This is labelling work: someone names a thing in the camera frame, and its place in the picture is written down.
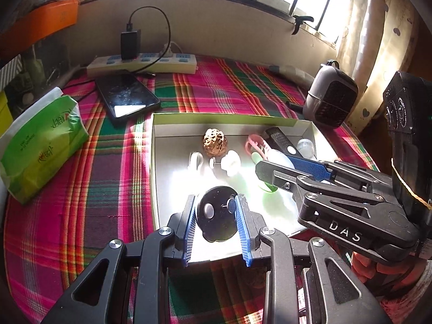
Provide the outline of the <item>right hand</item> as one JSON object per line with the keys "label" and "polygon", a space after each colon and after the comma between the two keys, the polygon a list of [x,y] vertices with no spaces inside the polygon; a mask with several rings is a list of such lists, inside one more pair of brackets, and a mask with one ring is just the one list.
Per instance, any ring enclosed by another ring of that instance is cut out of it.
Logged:
{"label": "right hand", "polygon": [[385,310],[392,315],[431,308],[430,260],[409,256],[396,265],[382,265],[354,252],[352,270],[362,282],[377,275],[400,276],[390,294],[381,301]]}

